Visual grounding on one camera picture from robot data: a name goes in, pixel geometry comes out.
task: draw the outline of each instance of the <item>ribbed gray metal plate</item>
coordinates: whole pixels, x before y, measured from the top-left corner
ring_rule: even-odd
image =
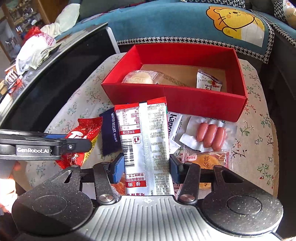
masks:
[[[242,238],[227,235],[212,228],[202,219],[195,207],[179,204],[172,196],[122,196],[118,203],[99,207],[91,220],[73,233],[47,238],[22,234],[17,241],[228,241],[238,239]],[[251,240],[279,239],[269,233]]]

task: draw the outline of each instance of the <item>houndstooth trim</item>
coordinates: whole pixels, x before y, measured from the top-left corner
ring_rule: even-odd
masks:
[[[275,1],[275,2],[272,2],[272,3],[274,4],[274,16],[277,19],[287,23],[285,13],[284,13],[283,1],[281,1],[281,2]]]
[[[244,0],[187,0],[187,2],[212,3],[246,9]]]
[[[117,41],[118,45],[127,45],[127,44],[147,44],[147,43],[193,43],[193,44],[207,44],[207,45],[216,45],[222,47],[233,48],[238,53],[242,53],[253,58],[259,59],[263,63],[267,64],[268,59],[271,53],[272,45],[274,42],[274,31],[269,26],[269,36],[267,49],[264,55],[251,51],[249,49],[242,48],[240,46],[227,44],[219,41],[208,40],[208,39],[198,39],[198,38],[186,38],[186,37],[146,37],[146,38],[136,38],[136,39],[127,39]]]
[[[273,23],[268,18],[262,16],[261,14],[255,12],[254,10],[251,10],[251,11],[252,11],[252,13],[260,16],[266,22],[266,24],[270,24],[271,26],[273,26],[275,28],[275,30],[277,32],[279,32],[290,44],[292,44],[294,47],[296,47],[296,41],[287,32],[282,30],[279,25],[277,25],[276,23]]]

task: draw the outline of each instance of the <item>round bread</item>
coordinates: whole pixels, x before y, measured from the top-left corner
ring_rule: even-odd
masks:
[[[148,73],[138,72],[127,76],[125,83],[128,84],[153,84],[153,81]]]
[[[214,165],[219,165],[218,159],[215,158],[213,155],[208,155],[208,154],[198,155],[197,159],[192,162],[200,165],[200,168],[203,168],[203,169],[213,169]],[[210,183],[200,183],[200,188],[201,189],[210,189],[211,184]]]

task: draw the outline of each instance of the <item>cartoon lion face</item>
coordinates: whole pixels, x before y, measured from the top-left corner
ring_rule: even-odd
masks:
[[[214,21],[216,29],[220,31],[225,27],[232,29],[243,28],[251,24],[255,19],[252,14],[247,12],[216,6],[210,6],[206,14]]]

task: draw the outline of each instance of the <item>white tablecloth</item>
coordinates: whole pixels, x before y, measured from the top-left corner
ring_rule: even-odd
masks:
[[[97,117],[113,105],[101,87],[102,80],[124,56],[115,54],[106,59],[70,97],[52,120],[45,132],[68,133],[78,125],[78,118]],[[269,193],[274,193],[274,135],[266,100],[258,74],[249,62],[239,60],[248,91],[248,103],[236,123],[238,131],[232,148],[233,170]],[[98,137],[95,148],[82,168],[91,168],[101,161],[111,161],[118,153],[102,154],[102,138]],[[27,179],[32,187],[60,171],[54,161],[31,161],[26,166]]]

